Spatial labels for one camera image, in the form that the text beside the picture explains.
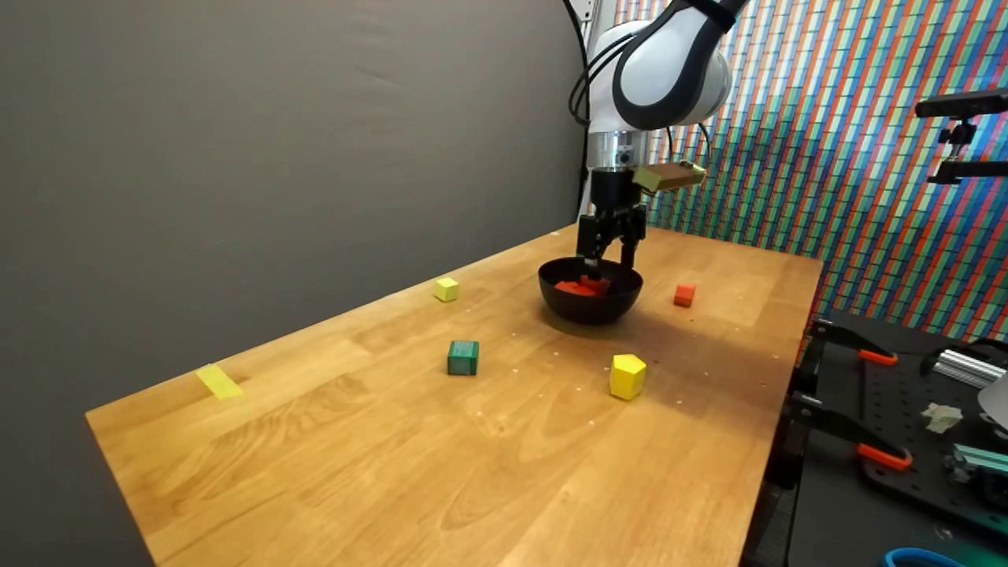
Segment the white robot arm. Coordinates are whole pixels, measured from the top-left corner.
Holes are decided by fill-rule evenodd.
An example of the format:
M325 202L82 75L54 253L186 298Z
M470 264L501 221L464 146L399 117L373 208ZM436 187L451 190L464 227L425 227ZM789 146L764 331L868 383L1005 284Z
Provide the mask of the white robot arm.
M623 23L599 36L566 111L586 129L586 208L577 258L588 273L622 241L631 267L646 237L646 197L632 171L646 163L646 134L712 117L730 68L718 54L748 0L669 0L650 23Z

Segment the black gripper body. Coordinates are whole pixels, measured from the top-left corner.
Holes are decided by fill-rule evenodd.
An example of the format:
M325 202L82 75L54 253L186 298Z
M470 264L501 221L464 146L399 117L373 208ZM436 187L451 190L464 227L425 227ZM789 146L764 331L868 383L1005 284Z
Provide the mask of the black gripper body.
M611 241L646 239L643 190L631 171L592 171L588 206L592 211L581 216L577 254L605 254Z

